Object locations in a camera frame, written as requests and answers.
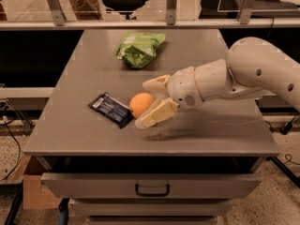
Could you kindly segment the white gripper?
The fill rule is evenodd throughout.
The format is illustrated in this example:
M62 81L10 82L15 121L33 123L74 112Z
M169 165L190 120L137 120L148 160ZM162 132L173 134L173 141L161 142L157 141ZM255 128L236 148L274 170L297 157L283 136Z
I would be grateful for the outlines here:
M157 98L150 107L135 121L136 128L150 128L160 122L172 118L178 108L189 110L203 104L195 80L195 68L187 67L170 75L163 75L145 81L145 91L153 94L170 96Z

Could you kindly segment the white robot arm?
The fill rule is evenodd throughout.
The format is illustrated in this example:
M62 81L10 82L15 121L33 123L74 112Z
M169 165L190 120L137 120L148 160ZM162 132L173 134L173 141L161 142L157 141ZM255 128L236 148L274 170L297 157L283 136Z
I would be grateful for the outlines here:
M157 98L137 118L137 128L150 128L180 109L194 109L212 99L255 98L265 90L300 111L300 65L257 37L237 40L224 59L183 68L148 80L142 87Z

